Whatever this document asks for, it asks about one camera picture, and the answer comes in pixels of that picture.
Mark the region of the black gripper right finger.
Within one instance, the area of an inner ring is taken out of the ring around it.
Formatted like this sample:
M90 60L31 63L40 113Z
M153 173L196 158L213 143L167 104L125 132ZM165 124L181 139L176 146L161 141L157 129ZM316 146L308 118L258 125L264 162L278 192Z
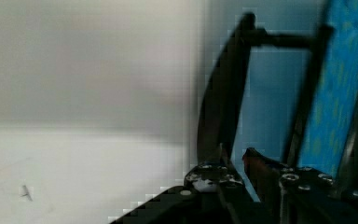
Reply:
M249 147L242 156L244 171L255 189L259 200L269 212L285 209L282 183L295 181L295 170L287 165L270 159L255 148Z

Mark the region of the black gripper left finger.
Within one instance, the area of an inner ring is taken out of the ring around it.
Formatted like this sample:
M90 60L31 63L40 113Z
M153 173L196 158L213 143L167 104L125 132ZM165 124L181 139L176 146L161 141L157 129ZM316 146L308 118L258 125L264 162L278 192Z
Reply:
M244 186L244 182L231 165L224 163L203 163L192 168L184 179L184 186L198 192L217 192L217 187Z

